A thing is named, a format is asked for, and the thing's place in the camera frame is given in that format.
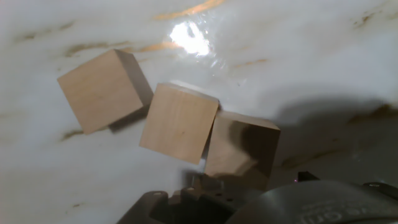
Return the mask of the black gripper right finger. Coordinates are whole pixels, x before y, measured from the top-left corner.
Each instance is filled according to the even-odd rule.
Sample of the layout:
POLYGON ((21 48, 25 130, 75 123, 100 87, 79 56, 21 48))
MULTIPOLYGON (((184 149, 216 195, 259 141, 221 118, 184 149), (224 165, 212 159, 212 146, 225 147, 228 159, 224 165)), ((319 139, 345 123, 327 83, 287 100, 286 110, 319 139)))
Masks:
POLYGON ((320 179, 308 171, 298 172, 297 182, 306 182, 314 180, 320 180, 320 179))

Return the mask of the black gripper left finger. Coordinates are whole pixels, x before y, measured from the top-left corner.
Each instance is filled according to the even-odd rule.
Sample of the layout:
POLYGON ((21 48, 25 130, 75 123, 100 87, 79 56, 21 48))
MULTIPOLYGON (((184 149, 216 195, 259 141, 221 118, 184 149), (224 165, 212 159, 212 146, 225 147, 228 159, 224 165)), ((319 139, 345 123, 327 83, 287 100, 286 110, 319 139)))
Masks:
POLYGON ((226 223, 247 201, 243 188, 199 175, 171 196, 164 191, 143 194, 117 224, 226 223))

